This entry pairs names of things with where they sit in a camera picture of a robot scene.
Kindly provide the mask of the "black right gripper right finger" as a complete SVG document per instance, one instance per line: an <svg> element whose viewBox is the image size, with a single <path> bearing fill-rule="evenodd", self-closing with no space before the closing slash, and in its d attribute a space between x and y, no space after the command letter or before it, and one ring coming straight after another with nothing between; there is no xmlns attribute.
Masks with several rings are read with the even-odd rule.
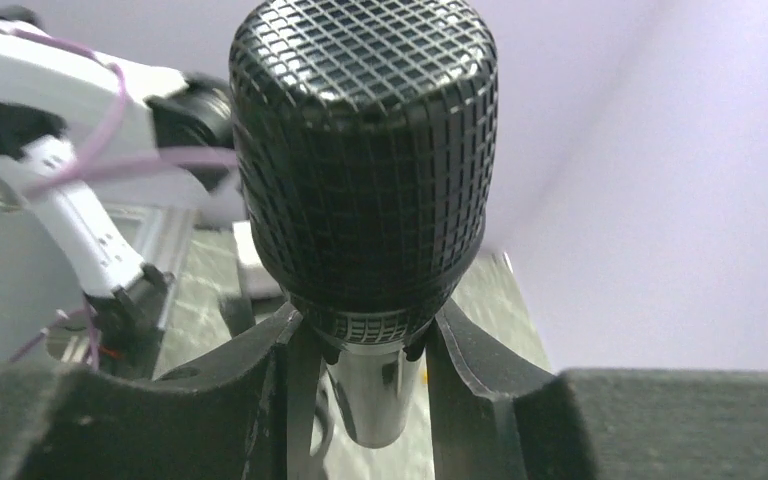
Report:
<svg viewBox="0 0 768 480"><path fill-rule="evenodd" d="M426 361L439 479L768 479L768 373L551 374L453 302Z"/></svg>

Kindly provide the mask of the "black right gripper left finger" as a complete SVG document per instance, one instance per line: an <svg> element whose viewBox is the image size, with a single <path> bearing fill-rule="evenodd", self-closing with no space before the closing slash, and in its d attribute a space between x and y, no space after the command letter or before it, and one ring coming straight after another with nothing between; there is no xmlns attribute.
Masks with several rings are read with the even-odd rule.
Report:
<svg viewBox="0 0 768 480"><path fill-rule="evenodd" d="M305 479L319 374L290 305L156 380L0 365L0 479Z"/></svg>

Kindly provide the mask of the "black microphone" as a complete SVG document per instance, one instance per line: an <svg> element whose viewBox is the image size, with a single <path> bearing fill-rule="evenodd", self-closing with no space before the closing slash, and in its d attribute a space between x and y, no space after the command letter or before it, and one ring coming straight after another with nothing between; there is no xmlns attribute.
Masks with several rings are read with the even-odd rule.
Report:
<svg viewBox="0 0 768 480"><path fill-rule="evenodd" d="M229 70L254 246L320 337L350 438L388 446L484 236L493 36L465 1L265 1Z"/></svg>

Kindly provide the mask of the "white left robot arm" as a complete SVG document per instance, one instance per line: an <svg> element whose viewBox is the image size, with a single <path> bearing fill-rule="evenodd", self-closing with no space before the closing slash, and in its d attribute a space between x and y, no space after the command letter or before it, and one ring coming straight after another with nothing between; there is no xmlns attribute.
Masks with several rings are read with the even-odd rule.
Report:
<svg viewBox="0 0 768 480"><path fill-rule="evenodd" d="M125 378L154 371L196 224L189 209L113 210L93 185L236 167L227 83L57 39L0 9L0 360L51 356Z"/></svg>

